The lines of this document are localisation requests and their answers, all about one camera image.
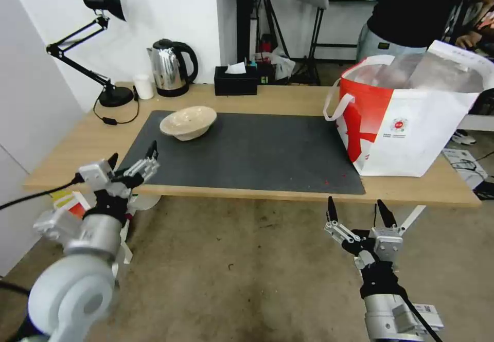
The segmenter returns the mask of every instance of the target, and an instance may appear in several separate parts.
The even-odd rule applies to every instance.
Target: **desk lamp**
[[[72,68],[75,68],[79,72],[85,74],[92,80],[97,83],[103,85],[103,91],[99,95],[98,99],[102,106],[105,107],[117,107],[124,104],[127,104],[133,99],[132,91],[126,87],[119,87],[112,84],[111,79],[97,74],[89,69],[84,68],[80,64],[74,62],[72,59],[69,59],[65,56],[65,53],[72,48],[76,47],[79,44],[82,44],[84,41],[90,39],[91,37],[103,32],[108,27],[108,21],[110,20],[104,14],[104,11],[107,10],[112,13],[115,17],[121,19],[122,21],[126,20],[126,9],[127,9],[127,0],[83,0],[84,4],[93,9],[96,18],[89,24],[84,27],[78,29],[74,33],[71,33],[67,37],[64,37],[60,41],[57,41],[53,44],[50,44],[46,47],[46,51],[52,57],[58,58],[62,62],[68,64]],[[84,38],[78,40],[70,40],[75,35],[87,30],[88,28],[99,25],[99,30],[90,33]]]

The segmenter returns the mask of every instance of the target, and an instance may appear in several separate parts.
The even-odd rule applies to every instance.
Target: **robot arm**
[[[62,244],[66,257],[47,268],[32,287],[28,312],[50,342],[83,341],[91,325],[108,312],[115,295],[112,265],[121,246],[132,189],[157,171],[156,141],[128,169],[114,171],[118,155],[82,166],[79,174],[94,191],[96,206],[83,220],[64,209],[34,224],[41,235]]]
[[[394,268],[403,238],[391,211],[381,200],[377,205],[384,228],[349,230],[338,222],[336,207],[329,197],[328,222],[324,228],[354,256],[362,275],[360,296],[367,309],[365,324],[369,339],[423,341],[429,333],[441,341],[435,332],[444,326],[436,308],[429,304],[412,304],[405,289],[398,284]]]

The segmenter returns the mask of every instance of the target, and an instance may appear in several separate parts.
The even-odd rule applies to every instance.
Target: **bowl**
[[[166,116],[160,122],[160,131],[181,141],[204,134],[216,120],[216,111],[206,106],[184,108]]]

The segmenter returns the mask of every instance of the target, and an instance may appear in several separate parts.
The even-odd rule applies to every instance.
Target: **stainless steel kettle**
[[[147,50],[158,94],[165,97],[185,94],[198,71],[196,53],[192,48],[182,42],[161,39]],[[190,76],[187,74],[183,52],[189,54],[194,66]]]

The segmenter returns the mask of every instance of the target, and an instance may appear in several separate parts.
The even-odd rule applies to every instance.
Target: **sneaker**
[[[458,129],[454,132],[453,136],[451,137],[451,140],[461,145],[473,145],[477,142],[474,138],[468,135],[468,133],[465,130],[461,130],[461,129]]]

